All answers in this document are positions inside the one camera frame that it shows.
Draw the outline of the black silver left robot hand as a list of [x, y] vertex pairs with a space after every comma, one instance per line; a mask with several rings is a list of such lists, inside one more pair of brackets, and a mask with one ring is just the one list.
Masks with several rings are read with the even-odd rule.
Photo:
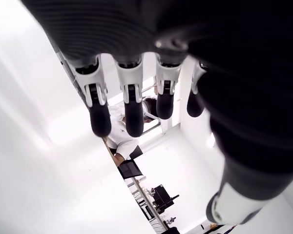
[[156, 57], [157, 115], [168, 119], [186, 56], [187, 112], [204, 109], [225, 157], [206, 215], [244, 224], [293, 181], [293, 0], [25, 0], [74, 67], [99, 137], [111, 131], [101, 54], [113, 56], [133, 137], [143, 132], [142, 55]]

